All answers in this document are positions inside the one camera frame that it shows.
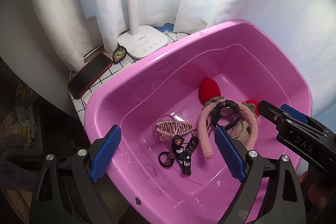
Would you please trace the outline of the person's right hand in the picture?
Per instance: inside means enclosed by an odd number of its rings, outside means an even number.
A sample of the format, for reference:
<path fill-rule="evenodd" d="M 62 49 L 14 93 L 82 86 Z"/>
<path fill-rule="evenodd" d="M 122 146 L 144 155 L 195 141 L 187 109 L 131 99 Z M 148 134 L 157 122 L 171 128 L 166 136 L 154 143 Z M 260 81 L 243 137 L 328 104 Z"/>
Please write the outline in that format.
<path fill-rule="evenodd" d="M 335 176 L 308 165 L 299 184 L 307 223 L 335 223 Z"/>

